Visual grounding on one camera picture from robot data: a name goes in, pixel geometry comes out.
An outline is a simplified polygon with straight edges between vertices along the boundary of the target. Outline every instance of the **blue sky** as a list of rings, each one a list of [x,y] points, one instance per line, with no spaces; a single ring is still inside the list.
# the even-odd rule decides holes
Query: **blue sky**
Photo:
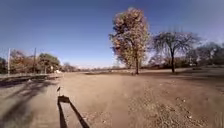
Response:
[[[0,56],[48,52],[80,67],[116,63],[108,34],[128,7],[144,11],[150,33],[174,28],[224,42],[224,0],[1,0]]]

